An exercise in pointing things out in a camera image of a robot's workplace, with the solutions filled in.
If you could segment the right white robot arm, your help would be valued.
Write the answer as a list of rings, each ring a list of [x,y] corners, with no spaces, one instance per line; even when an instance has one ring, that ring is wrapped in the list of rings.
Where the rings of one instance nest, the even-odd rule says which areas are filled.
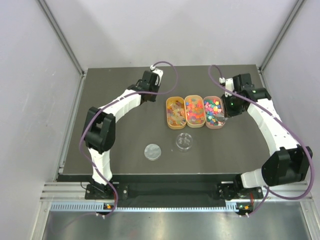
[[[308,173],[308,157],[313,155],[307,146],[297,140],[275,119],[278,114],[270,94],[264,88],[256,88],[248,73],[232,78],[221,77],[219,84],[226,88],[221,99],[226,118],[247,112],[257,124],[269,149],[270,157],[254,171],[237,176],[233,192],[245,198],[252,188],[279,186],[303,181]]]

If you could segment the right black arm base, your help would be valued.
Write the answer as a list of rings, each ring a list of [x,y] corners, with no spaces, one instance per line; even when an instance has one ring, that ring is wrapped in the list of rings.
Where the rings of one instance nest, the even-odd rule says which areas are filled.
[[[254,199],[262,199],[264,197],[261,187],[244,188],[241,175],[237,174],[232,181],[217,184],[218,195],[227,201],[233,199],[249,199],[253,195]]]

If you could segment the orange tray yellow gummies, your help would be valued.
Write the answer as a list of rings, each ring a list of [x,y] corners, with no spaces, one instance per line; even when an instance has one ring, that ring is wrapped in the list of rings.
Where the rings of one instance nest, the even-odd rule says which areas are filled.
[[[170,129],[181,130],[187,124],[185,101],[180,96],[172,96],[166,100],[166,122]]]

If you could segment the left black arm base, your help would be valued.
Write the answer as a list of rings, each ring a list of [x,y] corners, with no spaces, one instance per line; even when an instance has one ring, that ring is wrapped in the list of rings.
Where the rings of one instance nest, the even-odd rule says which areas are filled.
[[[89,183],[84,187],[80,182],[81,188],[85,190],[84,198],[86,200],[116,200],[115,191],[107,184]]]

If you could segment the silver metal scoop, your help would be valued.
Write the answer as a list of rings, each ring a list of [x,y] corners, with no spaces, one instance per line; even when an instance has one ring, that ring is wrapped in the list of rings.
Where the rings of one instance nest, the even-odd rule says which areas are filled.
[[[226,117],[225,117],[225,114],[224,114],[223,112],[214,114],[213,117],[214,117],[218,122],[220,122],[221,125],[226,122]]]

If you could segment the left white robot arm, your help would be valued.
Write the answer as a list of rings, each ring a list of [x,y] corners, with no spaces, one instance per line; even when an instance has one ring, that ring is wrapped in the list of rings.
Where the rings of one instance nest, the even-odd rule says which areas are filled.
[[[94,163],[92,178],[96,192],[102,198],[109,198],[114,187],[108,181],[112,178],[110,150],[116,139],[116,123],[130,110],[142,103],[156,101],[154,93],[159,92],[164,72],[155,68],[144,71],[136,84],[130,85],[122,95],[111,102],[111,106],[91,107],[83,128],[85,146]]]

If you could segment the pink tray colourful candies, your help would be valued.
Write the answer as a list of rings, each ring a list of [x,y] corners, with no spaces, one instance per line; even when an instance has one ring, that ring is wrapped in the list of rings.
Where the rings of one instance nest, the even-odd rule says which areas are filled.
[[[206,122],[205,125],[212,130],[221,129],[225,124],[220,124],[214,115],[217,113],[224,113],[222,100],[217,96],[206,96],[203,99]]]

